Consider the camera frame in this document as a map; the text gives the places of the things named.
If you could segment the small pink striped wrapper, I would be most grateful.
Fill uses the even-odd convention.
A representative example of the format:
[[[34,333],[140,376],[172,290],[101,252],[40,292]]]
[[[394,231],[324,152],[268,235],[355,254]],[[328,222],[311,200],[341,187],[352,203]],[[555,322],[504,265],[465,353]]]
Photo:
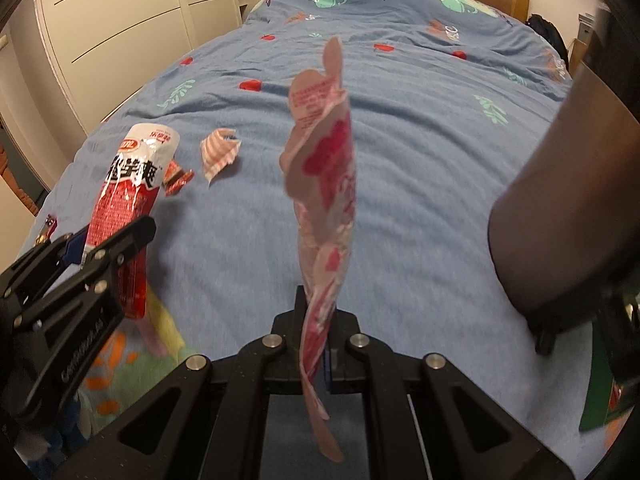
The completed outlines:
[[[201,161],[204,178],[211,184],[217,174],[232,165],[239,155],[242,141],[236,131],[229,128],[218,128],[201,142]]]

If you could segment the dark snack packet at edge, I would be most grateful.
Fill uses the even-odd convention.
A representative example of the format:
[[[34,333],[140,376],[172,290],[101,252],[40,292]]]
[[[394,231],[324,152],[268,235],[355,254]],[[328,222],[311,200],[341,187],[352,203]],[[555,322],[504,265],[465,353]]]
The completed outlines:
[[[57,227],[58,219],[54,214],[48,214],[46,220],[43,222],[42,228],[35,238],[34,245],[37,246],[45,243],[47,240],[50,240]]]

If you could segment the white wardrobe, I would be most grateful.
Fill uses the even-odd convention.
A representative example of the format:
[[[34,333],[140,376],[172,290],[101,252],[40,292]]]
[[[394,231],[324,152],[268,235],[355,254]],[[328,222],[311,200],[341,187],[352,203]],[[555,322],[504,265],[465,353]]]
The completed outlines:
[[[52,188],[93,130],[257,0],[20,0],[1,29],[1,120]]]

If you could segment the small red candy wrapper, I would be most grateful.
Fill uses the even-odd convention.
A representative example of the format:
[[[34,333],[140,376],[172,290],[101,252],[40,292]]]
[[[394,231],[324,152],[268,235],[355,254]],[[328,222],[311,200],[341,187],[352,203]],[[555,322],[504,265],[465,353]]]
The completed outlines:
[[[173,196],[194,177],[192,169],[184,170],[175,159],[171,159],[163,178],[163,189],[166,196]]]

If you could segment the blue patterned duvet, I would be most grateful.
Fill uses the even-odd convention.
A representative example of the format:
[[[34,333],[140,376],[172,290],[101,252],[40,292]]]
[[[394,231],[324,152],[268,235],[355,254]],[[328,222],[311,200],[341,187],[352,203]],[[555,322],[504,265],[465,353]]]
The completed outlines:
[[[176,130],[183,166],[218,128],[239,155],[156,200],[148,319],[120,324],[29,465],[50,476],[190,353],[220,358],[265,333],[303,283],[394,350],[449,356],[584,478],[608,447],[579,428],[591,330],[538,356],[486,235],[569,88],[528,27],[439,0],[267,0],[172,63],[88,136],[44,212],[73,231],[106,177],[149,179],[113,162],[137,124]]]

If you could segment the green tray box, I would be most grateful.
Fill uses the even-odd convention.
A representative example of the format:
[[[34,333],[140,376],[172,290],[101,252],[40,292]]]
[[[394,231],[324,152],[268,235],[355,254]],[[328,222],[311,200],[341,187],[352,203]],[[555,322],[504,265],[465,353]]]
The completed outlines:
[[[616,382],[610,369],[600,326],[597,321],[593,321],[590,377],[579,431],[586,432],[606,426],[629,412],[638,401],[638,380]]]

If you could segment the black backpack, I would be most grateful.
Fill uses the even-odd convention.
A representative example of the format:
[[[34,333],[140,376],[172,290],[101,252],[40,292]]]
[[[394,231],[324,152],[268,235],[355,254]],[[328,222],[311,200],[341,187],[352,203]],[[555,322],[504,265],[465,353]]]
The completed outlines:
[[[525,24],[544,38],[558,52],[560,59],[568,66],[568,50],[558,29],[539,14],[532,14]]]

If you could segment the tall red white snack bag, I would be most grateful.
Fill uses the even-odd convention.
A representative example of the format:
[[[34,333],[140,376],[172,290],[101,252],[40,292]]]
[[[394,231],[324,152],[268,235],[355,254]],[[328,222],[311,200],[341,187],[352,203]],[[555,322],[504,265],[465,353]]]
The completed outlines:
[[[145,122],[129,129],[94,205],[85,255],[130,222],[151,212],[179,142],[180,134],[164,125]],[[145,316],[145,250],[118,272],[118,298],[127,318],[137,320]]]

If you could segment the pink white snack packet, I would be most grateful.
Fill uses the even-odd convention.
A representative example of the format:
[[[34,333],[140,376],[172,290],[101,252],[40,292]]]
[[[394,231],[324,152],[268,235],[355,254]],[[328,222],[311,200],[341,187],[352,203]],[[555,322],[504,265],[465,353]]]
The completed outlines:
[[[331,38],[323,70],[303,70],[292,81],[288,106],[294,127],[280,155],[285,193],[298,222],[298,258],[307,310],[298,368],[319,451],[339,463],[344,454],[326,426],[329,414],[314,390],[338,293],[352,254],[356,160],[352,109],[342,85],[342,43]]]

